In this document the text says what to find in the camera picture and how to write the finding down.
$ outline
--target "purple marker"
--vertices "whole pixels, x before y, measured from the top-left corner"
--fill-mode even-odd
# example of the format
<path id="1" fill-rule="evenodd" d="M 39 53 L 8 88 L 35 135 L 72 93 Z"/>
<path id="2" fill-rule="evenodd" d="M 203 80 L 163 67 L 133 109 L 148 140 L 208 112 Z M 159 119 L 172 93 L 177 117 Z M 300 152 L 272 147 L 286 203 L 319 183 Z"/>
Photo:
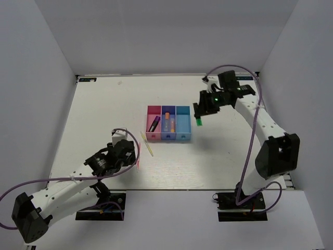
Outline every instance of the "purple marker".
<path id="1" fill-rule="evenodd" d="M 148 132 L 154 132 L 154 130 L 156 129 L 156 127 L 157 127 L 158 123 L 160 122 L 160 120 L 161 120 L 161 117 L 156 116 L 155 119 L 154 119 L 154 121 L 152 122 L 152 124 L 151 124 Z"/>

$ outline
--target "cable tie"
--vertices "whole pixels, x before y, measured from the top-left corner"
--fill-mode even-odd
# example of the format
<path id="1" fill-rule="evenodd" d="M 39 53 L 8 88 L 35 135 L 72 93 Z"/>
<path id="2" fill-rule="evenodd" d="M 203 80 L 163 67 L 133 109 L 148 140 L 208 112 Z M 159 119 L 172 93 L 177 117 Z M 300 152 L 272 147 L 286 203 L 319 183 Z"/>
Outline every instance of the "cable tie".
<path id="1" fill-rule="evenodd" d="M 69 177 L 71 178 L 71 181 L 75 182 L 76 183 L 76 179 L 75 179 L 75 176 L 70 174 Z"/>

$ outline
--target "white panel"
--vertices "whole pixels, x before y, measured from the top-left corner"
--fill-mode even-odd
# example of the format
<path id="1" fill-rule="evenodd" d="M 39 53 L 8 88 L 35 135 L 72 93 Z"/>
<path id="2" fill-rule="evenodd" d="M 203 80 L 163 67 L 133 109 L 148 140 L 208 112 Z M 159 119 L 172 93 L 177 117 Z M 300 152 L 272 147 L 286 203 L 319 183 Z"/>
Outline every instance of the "white panel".
<path id="1" fill-rule="evenodd" d="M 260 70 L 297 0 L 36 0 L 76 74 Z"/>
<path id="2" fill-rule="evenodd" d="M 47 177 L 65 125 L 75 76 L 33 0 L 0 1 L 0 193 Z M 0 204 L 1 222 L 14 226 L 12 192 Z M 0 229 L 1 249 L 19 249 L 18 231 Z"/>
<path id="3" fill-rule="evenodd" d="M 325 248 L 333 249 L 333 1 L 299 1 L 262 72 L 269 112 L 301 140 L 298 168 Z"/>
<path id="4" fill-rule="evenodd" d="M 323 248 L 301 191 L 284 191 L 268 221 L 219 222 L 211 191 L 128 191 L 124 221 L 75 221 L 52 226 L 37 250 L 313 250 Z M 267 205 L 277 191 L 265 191 Z"/>
<path id="5" fill-rule="evenodd" d="M 111 141 L 111 130 L 128 128 L 141 141 L 139 172 L 131 170 L 105 179 L 110 189 L 235 188 L 249 148 L 251 127 L 232 106 L 202 117 L 196 126 L 193 103 L 206 89 L 200 76 L 99 77 L 79 82 L 52 176 L 63 177 Z M 242 81 L 255 89 L 253 81 Z M 192 138 L 189 143 L 152 142 L 152 157 L 140 136 L 148 105 L 188 105 Z M 255 138 L 248 173 L 260 149 Z M 283 177 L 279 181 L 285 188 Z"/>

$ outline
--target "blue compartment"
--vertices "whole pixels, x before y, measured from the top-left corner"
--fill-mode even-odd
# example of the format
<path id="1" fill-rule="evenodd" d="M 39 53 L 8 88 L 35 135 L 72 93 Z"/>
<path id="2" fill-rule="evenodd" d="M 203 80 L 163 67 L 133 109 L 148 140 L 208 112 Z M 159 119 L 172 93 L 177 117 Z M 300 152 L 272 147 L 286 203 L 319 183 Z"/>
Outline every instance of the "blue compartment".
<path id="1" fill-rule="evenodd" d="M 189 106 L 176 106 L 176 140 L 191 139 L 191 117 Z"/>
<path id="2" fill-rule="evenodd" d="M 169 129 L 168 132 L 164 132 L 164 125 L 165 125 L 165 113 L 170 113 L 169 119 Z M 171 131 L 171 119 L 175 119 L 175 132 Z M 177 120 L 176 120 L 176 106 L 162 106 L 162 128 L 161 128 L 161 139 L 162 140 L 176 140 L 176 133 L 177 133 Z"/>

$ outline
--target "pink compartment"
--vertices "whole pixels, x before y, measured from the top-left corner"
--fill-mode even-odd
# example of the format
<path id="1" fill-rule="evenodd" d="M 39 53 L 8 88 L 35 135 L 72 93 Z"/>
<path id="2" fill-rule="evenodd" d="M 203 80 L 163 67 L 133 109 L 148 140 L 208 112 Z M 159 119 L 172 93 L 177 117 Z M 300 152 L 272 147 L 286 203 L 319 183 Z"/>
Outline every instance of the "pink compartment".
<path id="1" fill-rule="evenodd" d="M 161 140 L 161 124 L 162 121 L 158 123 L 154 132 L 148 132 L 152 122 L 156 116 L 161 117 L 162 106 L 148 106 L 147 110 L 147 125 L 146 125 L 146 137 L 147 140 Z"/>

